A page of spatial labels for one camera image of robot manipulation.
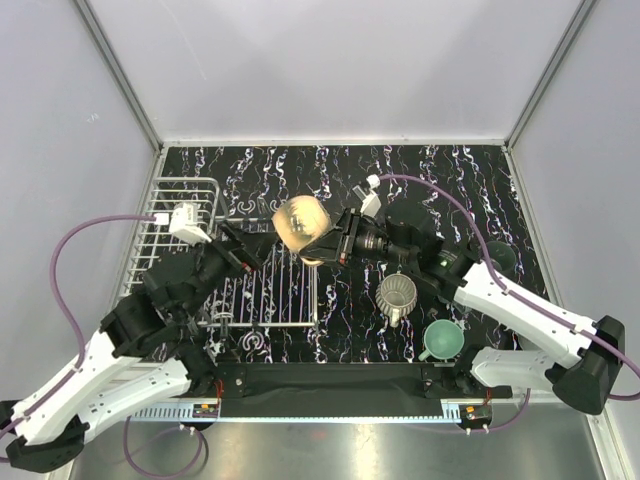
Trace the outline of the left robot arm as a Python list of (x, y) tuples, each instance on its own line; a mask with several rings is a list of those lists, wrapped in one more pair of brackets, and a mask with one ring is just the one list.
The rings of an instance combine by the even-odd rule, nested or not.
[(219, 228), (221, 239), (160, 256), (68, 365), (28, 397), (2, 402), (1, 432), (14, 436), (2, 462), (49, 473), (144, 407), (219, 386), (195, 317), (226, 280), (259, 270), (279, 241), (228, 222)]

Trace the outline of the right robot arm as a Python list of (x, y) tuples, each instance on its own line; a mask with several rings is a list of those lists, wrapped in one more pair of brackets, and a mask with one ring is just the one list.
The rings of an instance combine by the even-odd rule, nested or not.
[(553, 305), (498, 273), (470, 245), (438, 238), (407, 220), (379, 226), (354, 209), (331, 222), (324, 212), (299, 224), (310, 237), (303, 258), (350, 266), (358, 259), (399, 265), (418, 290), (496, 320), (535, 345), (531, 352), (473, 348), (453, 372), (465, 397), (486, 387), (546, 390), (582, 413), (601, 413), (622, 367), (625, 327)]

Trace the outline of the tan ceramic mug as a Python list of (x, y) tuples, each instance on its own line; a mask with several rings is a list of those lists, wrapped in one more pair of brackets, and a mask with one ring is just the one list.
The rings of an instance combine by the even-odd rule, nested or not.
[(273, 214), (272, 223), (280, 240), (294, 254), (320, 238), (331, 227), (331, 217), (321, 202), (309, 195), (285, 201)]

